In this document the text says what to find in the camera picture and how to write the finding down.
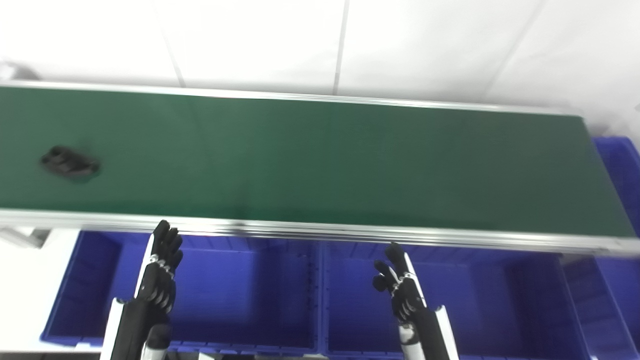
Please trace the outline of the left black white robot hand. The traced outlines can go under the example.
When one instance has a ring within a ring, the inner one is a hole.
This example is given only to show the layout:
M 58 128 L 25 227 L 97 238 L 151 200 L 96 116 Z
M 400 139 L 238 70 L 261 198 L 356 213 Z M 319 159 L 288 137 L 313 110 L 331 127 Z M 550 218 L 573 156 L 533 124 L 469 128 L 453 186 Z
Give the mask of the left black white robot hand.
M 178 229 L 168 221 L 157 224 L 147 241 L 133 297 L 114 298 L 110 305 L 101 360 L 166 360 L 182 243 Z

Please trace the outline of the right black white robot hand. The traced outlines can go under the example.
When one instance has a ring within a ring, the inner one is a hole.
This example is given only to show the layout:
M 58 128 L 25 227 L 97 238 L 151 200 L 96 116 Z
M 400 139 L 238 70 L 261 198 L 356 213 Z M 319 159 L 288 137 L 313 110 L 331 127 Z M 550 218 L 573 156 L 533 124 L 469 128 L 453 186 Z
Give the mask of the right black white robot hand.
M 397 319 L 398 337 L 405 360 L 458 360 L 457 344 L 445 306 L 431 309 L 413 262 L 400 244 L 384 250 L 390 264 L 375 260 L 378 271 L 372 285 L 390 294 L 391 312 Z

